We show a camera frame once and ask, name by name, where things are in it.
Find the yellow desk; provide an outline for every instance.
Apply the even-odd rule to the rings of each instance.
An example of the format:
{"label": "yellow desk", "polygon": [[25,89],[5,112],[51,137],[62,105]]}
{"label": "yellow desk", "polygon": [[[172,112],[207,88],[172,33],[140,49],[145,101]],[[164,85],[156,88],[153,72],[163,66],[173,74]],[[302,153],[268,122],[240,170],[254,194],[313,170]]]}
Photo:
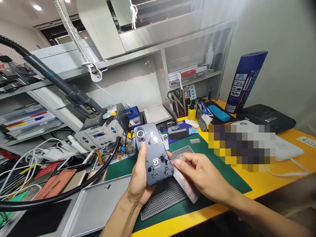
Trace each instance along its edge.
{"label": "yellow desk", "polygon": [[[223,101],[217,101],[217,103],[222,107],[225,108],[226,103]],[[199,128],[199,134],[203,137],[204,140],[208,142],[208,133],[203,133]],[[300,132],[296,129],[291,129],[287,132],[282,134],[278,134],[278,136],[282,137],[283,139],[293,143],[294,145],[302,148],[305,153],[295,160],[306,167],[309,172],[315,173],[316,172],[316,149],[306,145],[298,140],[297,138],[301,136],[306,136],[311,139],[316,140],[315,137],[310,136],[306,133]],[[279,189],[283,186],[286,186],[300,178],[301,176],[294,176],[294,177],[277,177],[269,173],[259,173],[259,172],[248,172],[242,168],[233,167],[233,169],[249,184],[252,188],[252,191],[246,193],[245,196],[256,199],[259,198],[267,193],[270,193],[276,189]],[[293,162],[290,160],[283,161],[283,162],[276,162],[275,165],[271,166],[271,172],[275,174],[283,174],[289,172],[302,172],[299,167],[297,167]],[[133,237],[138,236],[171,236],[177,234],[181,231],[189,229],[195,225],[198,225],[208,219],[211,219],[215,216],[218,216],[224,212],[228,211],[228,208],[220,205],[214,204],[212,206],[206,207],[204,209],[175,217],[169,219],[167,221],[158,223],[146,229],[137,231],[132,234]]]}

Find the green cutting mat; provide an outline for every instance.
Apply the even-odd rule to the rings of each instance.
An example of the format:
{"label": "green cutting mat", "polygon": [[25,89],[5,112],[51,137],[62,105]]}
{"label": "green cutting mat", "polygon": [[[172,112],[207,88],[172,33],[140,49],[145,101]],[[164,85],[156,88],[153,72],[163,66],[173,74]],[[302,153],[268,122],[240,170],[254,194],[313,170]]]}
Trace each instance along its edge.
{"label": "green cutting mat", "polygon": [[[190,139],[200,139],[201,143],[191,144]],[[173,152],[187,145],[189,145],[195,153],[205,154],[210,159],[210,161],[216,166],[216,168],[220,171],[220,173],[224,176],[224,178],[228,181],[228,183],[230,183],[234,188],[239,190],[241,193],[244,194],[252,190],[251,187],[229,165],[226,165],[224,162],[220,160],[219,157],[217,157],[214,154],[213,149],[208,148],[207,142],[199,134],[195,134],[182,140],[179,140],[175,143],[169,144],[169,151]],[[106,179],[111,180],[123,175],[130,174],[132,172],[135,162],[136,160],[126,159],[121,162],[112,164],[109,167]],[[187,213],[200,210],[204,207],[208,207],[213,204],[214,202],[208,200],[203,195],[200,196],[200,198],[197,200],[195,204],[193,204],[190,201],[190,199],[187,198],[145,221],[141,221],[139,215],[133,232],[145,229],[147,227],[150,227],[152,225],[155,225],[157,223],[177,216],[185,215]]]}

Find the orange phone case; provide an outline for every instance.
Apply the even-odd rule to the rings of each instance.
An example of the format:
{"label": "orange phone case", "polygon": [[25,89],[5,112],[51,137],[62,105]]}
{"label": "orange phone case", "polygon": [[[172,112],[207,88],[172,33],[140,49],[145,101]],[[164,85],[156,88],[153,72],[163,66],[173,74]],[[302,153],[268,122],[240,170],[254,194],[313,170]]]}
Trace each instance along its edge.
{"label": "orange phone case", "polygon": [[58,195],[77,170],[63,170],[58,176],[51,177],[34,200],[51,198]]}

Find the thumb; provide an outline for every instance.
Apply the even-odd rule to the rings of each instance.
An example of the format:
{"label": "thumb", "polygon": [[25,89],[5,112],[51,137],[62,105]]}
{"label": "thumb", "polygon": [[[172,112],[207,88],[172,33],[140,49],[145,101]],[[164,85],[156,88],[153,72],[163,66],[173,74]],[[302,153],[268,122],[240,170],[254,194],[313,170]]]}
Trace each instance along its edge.
{"label": "thumb", "polygon": [[137,162],[145,163],[146,161],[146,144],[144,142],[141,142],[141,148],[138,153]]}
{"label": "thumb", "polygon": [[174,161],[174,166],[176,166],[179,171],[187,175],[190,179],[194,178],[195,170],[191,166],[189,166],[186,162],[177,159]]}

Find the paper stack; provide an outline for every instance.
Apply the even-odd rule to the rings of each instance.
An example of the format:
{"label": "paper stack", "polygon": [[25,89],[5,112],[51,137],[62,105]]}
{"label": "paper stack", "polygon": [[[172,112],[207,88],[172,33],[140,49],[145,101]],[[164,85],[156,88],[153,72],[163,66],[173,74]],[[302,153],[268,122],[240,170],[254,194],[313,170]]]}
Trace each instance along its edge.
{"label": "paper stack", "polygon": [[38,103],[33,103],[0,117],[1,126],[7,135],[15,139],[25,139],[41,134],[62,122]]}
{"label": "paper stack", "polygon": [[184,68],[182,70],[178,70],[176,72],[172,72],[168,74],[169,77],[169,82],[170,86],[174,86],[176,84],[179,84],[179,79],[178,79],[178,73],[181,73],[181,82],[187,82],[193,78],[195,78],[196,75],[202,75],[204,74],[204,71],[206,71],[207,67],[206,66],[201,66],[198,67],[198,65],[194,65],[191,67]]}

